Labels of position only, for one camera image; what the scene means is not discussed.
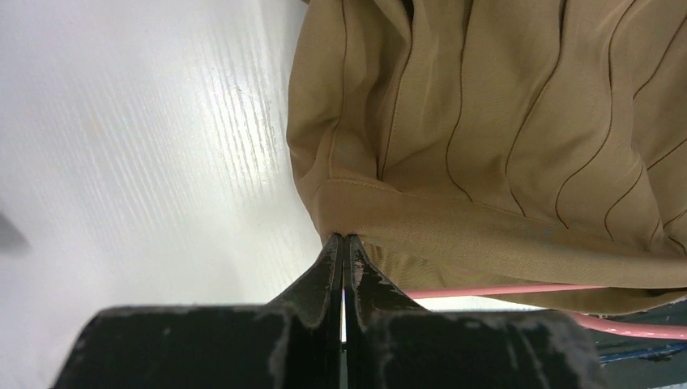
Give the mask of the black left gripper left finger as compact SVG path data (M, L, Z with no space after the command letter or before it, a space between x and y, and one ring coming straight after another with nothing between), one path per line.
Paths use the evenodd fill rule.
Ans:
M56 388L337 388L344 240L252 306L114 306L83 327Z

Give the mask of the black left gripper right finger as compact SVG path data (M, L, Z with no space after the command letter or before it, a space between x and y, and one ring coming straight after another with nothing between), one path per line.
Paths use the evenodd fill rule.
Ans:
M425 309L374 267L357 236L343 241L351 388L604 388L587 333L534 312Z

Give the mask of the tan brown pleated skirt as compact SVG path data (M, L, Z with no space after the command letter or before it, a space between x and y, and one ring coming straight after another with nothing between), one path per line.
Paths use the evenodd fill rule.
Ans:
M683 1L310 1L297 191L402 289L625 314L686 295Z

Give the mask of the pink thin hanger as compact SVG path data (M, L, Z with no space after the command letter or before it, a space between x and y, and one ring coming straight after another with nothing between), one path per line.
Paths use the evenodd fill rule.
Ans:
M580 284L514 284L498 286L480 286L457 289L411 289L406 294L412 299L496 296L525 293L552 293L601 289L602 286ZM646 339L686 340L686 326L654 325L644 323L622 323L590 315L569 313L582 327L609 333L616 336L628 336Z

